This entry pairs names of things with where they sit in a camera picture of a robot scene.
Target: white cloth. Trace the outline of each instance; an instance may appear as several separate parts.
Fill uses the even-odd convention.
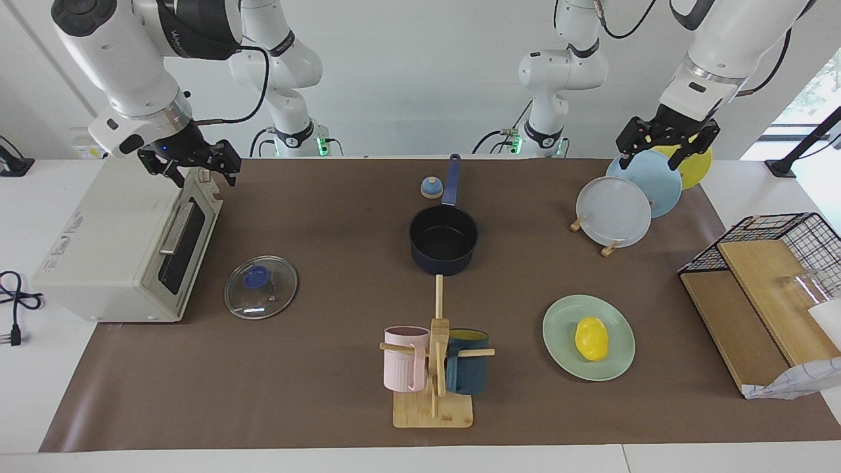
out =
[[[794,399],[841,385],[841,357],[789,368],[767,386],[742,385],[745,399]]]

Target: pink mug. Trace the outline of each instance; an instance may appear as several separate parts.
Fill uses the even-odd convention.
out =
[[[429,347],[429,329],[424,327],[397,326],[385,329],[385,342],[391,345],[412,347],[415,354],[385,350],[383,384],[392,391],[417,392],[426,388],[426,348]]]

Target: blue mug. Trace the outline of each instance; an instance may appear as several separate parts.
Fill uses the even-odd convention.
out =
[[[472,328],[453,328],[447,344],[447,391],[456,394],[479,394],[488,387],[488,357],[459,358],[462,350],[488,347],[488,334]]]

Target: pink mug handle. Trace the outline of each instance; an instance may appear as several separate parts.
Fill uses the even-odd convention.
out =
[[[419,347],[414,343],[409,343],[409,346],[415,349],[415,367],[412,369],[413,380],[409,383],[409,391],[417,392],[416,386],[421,386],[426,382],[426,370],[424,364],[426,363],[426,348]]]

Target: wooden mug holder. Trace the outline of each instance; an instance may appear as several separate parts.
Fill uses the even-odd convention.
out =
[[[444,318],[444,277],[435,279],[435,318],[431,322],[429,375],[426,388],[418,392],[395,392],[392,424],[397,428],[468,428],[473,425],[473,397],[447,392],[444,360],[450,340],[450,321]],[[380,343],[381,350],[414,353],[409,347]],[[496,350],[462,350],[461,357],[494,356]]]
[[[581,230],[581,219],[583,217],[579,217],[578,220],[574,221],[572,225],[569,226],[570,231],[578,231]],[[613,252],[616,250],[616,244],[618,242],[613,242],[609,246],[603,247],[601,249],[601,256],[608,258]]]

